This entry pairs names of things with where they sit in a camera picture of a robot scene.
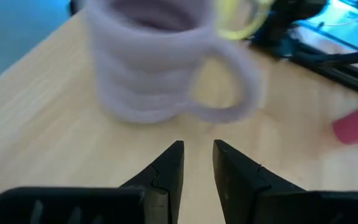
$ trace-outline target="light wood surface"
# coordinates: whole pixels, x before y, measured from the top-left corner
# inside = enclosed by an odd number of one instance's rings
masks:
[[[252,117],[213,125],[181,114],[160,124],[127,124],[99,106],[87,46],[79,15],[0,77],[0,192],[23,185],[116,187],[177,139],[185,141],[180,223],[224,223],[213,178],[214,139],[300,187],[358,190],[358,144],[343,146],[329,128],[358,107],[357,93],[252,52],[263,91]],[[228,105],[228,77],[208,59],[197,97]]]

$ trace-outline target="mug rim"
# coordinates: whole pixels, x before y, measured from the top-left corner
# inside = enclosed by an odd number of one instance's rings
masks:
[[[115,29],[120,29],[120,32],[125,32],[128,37],[141,37],[141,38],[175,38],[182,37],[184,35],[191,35],[203,32],[206,29],[210,29],[210,26],[215,28],[214,25],[214,16],[213,16],[213,8],[211,6],[206,5],[205,8],[210,7],[210,10],[206,9],[207,13],[205,13],[200,22],[196,23],[196,26],[192,29],[183,30],[180,32],[150,32],[149,30],[136,29],[128,26],[124,26],[124,23],[118,18],[116,13],[111,13],[109,15],[106,14],[106,10],[103,5],[103,1],[107,0],[88,0],[87,7],[85,7],[85,11],[93,18],[96,18],[101,22],[101,26],[105,26],[103,24],[113,24],[116,26]]]

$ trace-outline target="mug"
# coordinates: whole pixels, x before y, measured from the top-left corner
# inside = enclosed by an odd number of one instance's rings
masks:
[[[200,120],[237,121],[256,109],[259,80],[244,49],[216,34],[210,0],[88,0],[85,6],[99,99],[124,121],[155,123],[188,111]],[[241,99],[223,109],[189,96],[201,59],[218,56]]]

